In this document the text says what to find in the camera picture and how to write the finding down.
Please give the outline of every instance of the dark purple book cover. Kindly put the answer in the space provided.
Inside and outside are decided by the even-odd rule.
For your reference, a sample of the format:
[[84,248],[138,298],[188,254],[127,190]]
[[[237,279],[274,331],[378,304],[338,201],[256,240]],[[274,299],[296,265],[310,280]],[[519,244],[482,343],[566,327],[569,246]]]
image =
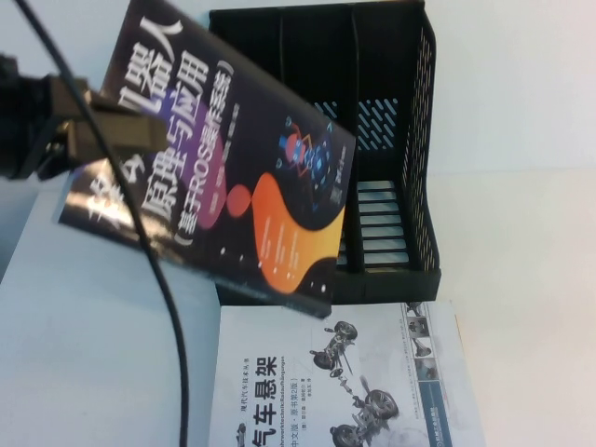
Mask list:
[[[254,297],[331,311],[355,140],[162,0],[132,0],[102,94],[167,123],[123,162],[160,255]],[[136,245],[106,161],[73,174],[60,220]]]

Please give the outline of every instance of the book cover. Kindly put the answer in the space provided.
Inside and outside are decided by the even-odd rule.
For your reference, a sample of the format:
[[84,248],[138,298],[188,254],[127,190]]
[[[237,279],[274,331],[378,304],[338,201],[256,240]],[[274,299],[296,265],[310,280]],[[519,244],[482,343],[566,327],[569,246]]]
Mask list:
[[[168,124],[163,152],[122,163],[161,256],[329,314],[354,137],[162,0],[130,2],[102,94]],[[60,222],[137,243],[104,161]]]
[[210,447],[481,447],[450,305],[222,308]]

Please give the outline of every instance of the black cable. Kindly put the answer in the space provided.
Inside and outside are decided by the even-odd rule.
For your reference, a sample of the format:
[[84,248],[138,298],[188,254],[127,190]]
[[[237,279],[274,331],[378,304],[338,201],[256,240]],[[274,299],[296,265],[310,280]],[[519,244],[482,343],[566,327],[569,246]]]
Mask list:
[[109,146],[108,142],[105,140],[105,137],[102,134],[102,130],[100,126],[93,116],[93,112],[91,111],[90,107],[88,106],[87,102],[83,98],[83,95],[79,91],[78,87],[75,83],[75,77],[73,76],[72,71],[68,67],[68,64],[64,60],[64,57],[60,54],[58,48],[52,41],[51,37],[45,30],[44,26],[41,24],[40,20],[35,16],[35,13],[29,7],[26,0],[15,0],[15,3],[20,8],[23,15],[26,17],[27,21],[31,24],[39,39],[46,47],[47,52],[50,54],[54,63],[58,67],[60,71],[60,76],[64,81],[64,84],[68,88],[70,94],[72,95],[74,101],[78,105],[78,108],[81,111],[83,117],[88,121],[91,131],[93,135],[97,139],[97,142],[100,148],[105,153],[106,158],[109,160],[110,165],[112,165],[112,169],[114,171],[114,175],[118,183],[120,183],[120,188],[122,194],[124,196],[124,201],[126,205],[129,207],[130,216],[132,217],[132,221],[134,222],[135,229],[139,234],[139,244],[141,245],[142,250],[147,255],[147,259],[149,260],[149,264],[153,269],[153,272],[156,276],[157,283],[159,284],[159,288],[164,295],[164,301],[166,302],[166,306],[168,307],[169,316],[171,318],[171,324],[174,330],[174,335],[176,337],[176,347],[178,348],[178,358],[180,361],[180,385],[181,385],[181,421],[180,421],[180,446],[186,447],[188,441],[188,414],[189,414],[189,392],[188,392],[188,364],[186,360],[186,349],[184,346],[184,337],[183,337],[183,329],[180,323],[180,317],[178,315],[178,310],[176,309],[176,304],[174,303],[174,299],[171,295],[171,291],[169,290],[168,282],[164,277],[164,274],[159,266],[159,262],[157,261],[157,256],[154,253],[153,249],[151,248],[151,242],[147,233],[145,233],[144,227],[142,226],[141,214],[139,209],[137,208],[133,195],[130,191],[129,184],[120,169],[119,162],[117,157],[115,156],[114,151]]

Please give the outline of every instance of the orange graphic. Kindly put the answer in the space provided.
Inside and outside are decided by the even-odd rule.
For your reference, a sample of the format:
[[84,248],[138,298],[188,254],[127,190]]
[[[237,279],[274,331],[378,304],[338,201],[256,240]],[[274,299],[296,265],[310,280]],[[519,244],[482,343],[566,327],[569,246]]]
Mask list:
[[227,210],[232,217],[240,217],[251,204],[251,191],[243,184],[237,184],[227,195]]
[[252,194],[252,214],[257,255],[271,287],[292,293],[314,263],[337,257],[344,211],[327,228],[305,230],[290,216],[274,177],[261,177]]

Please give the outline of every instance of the white book cover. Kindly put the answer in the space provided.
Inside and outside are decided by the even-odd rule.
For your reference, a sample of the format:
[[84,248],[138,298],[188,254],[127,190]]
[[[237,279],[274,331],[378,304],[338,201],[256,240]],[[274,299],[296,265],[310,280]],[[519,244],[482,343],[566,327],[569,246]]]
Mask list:
[[449,304],[222,308],[210,447],[482,447]]

